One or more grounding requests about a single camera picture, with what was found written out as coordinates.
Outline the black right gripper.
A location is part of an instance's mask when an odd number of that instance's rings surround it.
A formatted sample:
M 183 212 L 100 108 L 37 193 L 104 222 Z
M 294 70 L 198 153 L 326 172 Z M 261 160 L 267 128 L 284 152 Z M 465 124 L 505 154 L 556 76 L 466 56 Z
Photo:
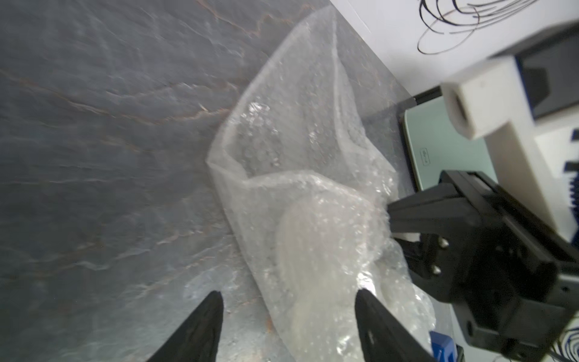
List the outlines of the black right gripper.
M 453 308 L 472 347 L 542 360 L 578 311 L 578 251 L 482 172 L 447 170 L 440 185 L 387 206 L 393 233 L 461 238 L 471 266 Z M 441 274 L 438 242 L 395 238 L 414 276 Z

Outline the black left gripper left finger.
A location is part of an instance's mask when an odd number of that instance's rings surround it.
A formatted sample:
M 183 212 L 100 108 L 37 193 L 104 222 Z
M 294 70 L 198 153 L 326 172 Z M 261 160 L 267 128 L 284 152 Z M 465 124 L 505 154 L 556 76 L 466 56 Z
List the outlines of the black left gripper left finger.
M 215 362 L 223 317 L 223 295 L 219 291 L 211 291 L 162 347 L 149 358 L 149 362 Z

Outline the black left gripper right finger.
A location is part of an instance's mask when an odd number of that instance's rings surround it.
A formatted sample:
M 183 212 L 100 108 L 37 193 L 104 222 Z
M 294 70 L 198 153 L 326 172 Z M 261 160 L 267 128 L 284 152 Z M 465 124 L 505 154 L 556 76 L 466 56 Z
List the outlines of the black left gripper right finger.
M 434 360 L 372 292 L 366 289 L 357 291 L 354 309 L 366 362 Z

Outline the white ceramic mug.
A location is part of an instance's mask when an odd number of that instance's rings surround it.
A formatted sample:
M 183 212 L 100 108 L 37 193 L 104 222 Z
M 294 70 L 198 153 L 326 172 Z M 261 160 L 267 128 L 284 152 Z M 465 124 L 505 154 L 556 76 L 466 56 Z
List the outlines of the white ceramic mug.
M 293 298 L 284 338 L 297 361 L 363 360 L 354 312 L 360 289 L 412 325 L 413 291 L 375 205 L 329 192 L 304 197 L 281 217 L 276 244 Z

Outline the clear bubble wrap sheet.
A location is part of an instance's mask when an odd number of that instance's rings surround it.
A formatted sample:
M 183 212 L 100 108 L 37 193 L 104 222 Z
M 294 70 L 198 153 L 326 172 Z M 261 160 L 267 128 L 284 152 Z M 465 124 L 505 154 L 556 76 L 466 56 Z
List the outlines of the clear bubble wrap sheet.
M 386 204 L 397 173 L 366 135 L 327 6 L 297 24 L 245 90 L 207 158 L 275 330 L 297 361 L 361 361 L 354 301 L 372 292 L 419 351 L 431 300 Z

